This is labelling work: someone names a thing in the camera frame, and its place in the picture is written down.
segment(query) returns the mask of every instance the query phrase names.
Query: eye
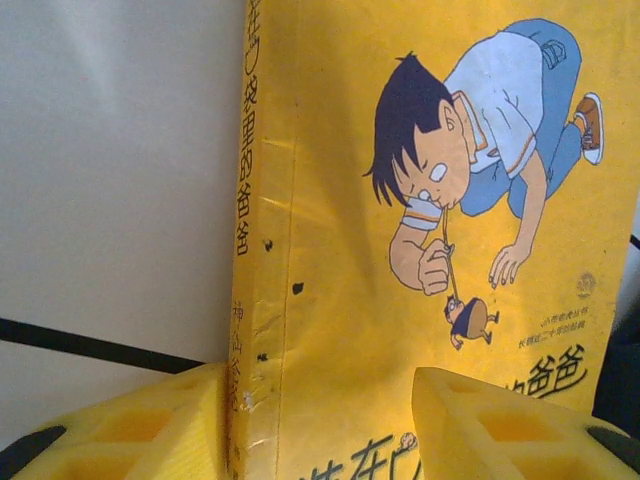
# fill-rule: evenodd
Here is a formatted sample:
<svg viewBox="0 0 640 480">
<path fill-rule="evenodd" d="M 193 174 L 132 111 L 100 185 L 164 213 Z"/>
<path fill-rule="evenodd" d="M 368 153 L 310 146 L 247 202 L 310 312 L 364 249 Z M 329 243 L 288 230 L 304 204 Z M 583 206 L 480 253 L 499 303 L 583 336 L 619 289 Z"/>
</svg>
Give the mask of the eye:
<svg viewBox="0 0 640 480">
<path fill-rule="evenodd" d="M 447 166 L 444 163 L 438 163 L 433 170 L 431 170 L 431 175 L 429 178 L 433 182 L 441 181 L 447 173 Z"/>
</svg>

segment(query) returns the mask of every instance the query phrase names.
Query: book spine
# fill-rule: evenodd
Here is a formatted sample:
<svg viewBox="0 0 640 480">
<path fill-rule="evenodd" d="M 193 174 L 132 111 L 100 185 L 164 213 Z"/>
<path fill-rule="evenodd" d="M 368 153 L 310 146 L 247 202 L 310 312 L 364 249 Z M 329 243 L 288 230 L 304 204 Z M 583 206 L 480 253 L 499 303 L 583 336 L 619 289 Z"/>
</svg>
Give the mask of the book spine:
<svg viewBox="0 0 640 480">
<path fill-rule="evenodd" d="M 283 5 L 247 0 L 245 18 L 229 350 L 233 479 L 277 478 L 297 125 L 298 2 Z"/>
</svg>

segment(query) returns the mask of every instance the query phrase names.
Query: string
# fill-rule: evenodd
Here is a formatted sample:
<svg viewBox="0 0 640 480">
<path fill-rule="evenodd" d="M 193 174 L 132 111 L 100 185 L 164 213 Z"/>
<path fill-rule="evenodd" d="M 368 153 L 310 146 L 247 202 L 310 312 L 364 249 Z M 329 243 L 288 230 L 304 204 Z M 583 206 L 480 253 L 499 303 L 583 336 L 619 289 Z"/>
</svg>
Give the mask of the string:
<svg viewBox="0 0 640 480">
<path fill-rule="evenodd" d="M 447 220 L 449 218 L 449 208 L 444 207 L 444 212 L 442 214 L 442 239 L 444 240 L 444 244 L 449 247 L 449 240 L 447 238 Z M 451 253 L 447 254 L 447 265 L 449 266 L 449 278 L 451 278 L 451 286 L 453 286 L 453 297 L 456 300 L 460 300 L 458 296 L 458 286 L 456 285 L 456 276 L 453 273 L 453 263 L 451 262 Z"/>
</svg>

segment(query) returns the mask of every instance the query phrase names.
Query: sneaker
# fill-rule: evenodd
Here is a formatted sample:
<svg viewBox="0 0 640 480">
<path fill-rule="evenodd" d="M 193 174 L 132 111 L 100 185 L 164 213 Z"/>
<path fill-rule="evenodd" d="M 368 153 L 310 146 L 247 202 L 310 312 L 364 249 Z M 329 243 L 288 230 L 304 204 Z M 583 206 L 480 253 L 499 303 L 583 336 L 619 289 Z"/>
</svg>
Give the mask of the sneaker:
<svg viewBox="0 0 640 480">
<path fill-rule="evenodd" d="M 595 93 L 587 93 L 576 108 L 576 119 L 585 126 L 582 153 L 592 165 L 598 165 L 604 152 L 604 118 L 602 102 Z"/>
</svg>

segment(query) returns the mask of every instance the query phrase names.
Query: white shirt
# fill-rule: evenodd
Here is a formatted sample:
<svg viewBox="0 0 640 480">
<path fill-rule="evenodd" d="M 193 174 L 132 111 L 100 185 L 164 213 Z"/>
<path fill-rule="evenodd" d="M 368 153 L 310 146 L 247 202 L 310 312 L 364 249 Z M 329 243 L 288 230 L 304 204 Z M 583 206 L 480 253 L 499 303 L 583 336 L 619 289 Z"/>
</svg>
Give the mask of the white shirt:
<svg viewBox="0 0 640 480">
<path fill-rule="evenodd" d="M 536 42 L 500 32 L 467 50 L 444 81 L 471 120 L 477 144 L 471 173 L 502 162 L 513 179 L 524 169 L 542 121 L 542 62 Z M 402 223 L 426 231 L 438 226 L 442 211 L 426 197 L 407 199 Z"/>
</svg>

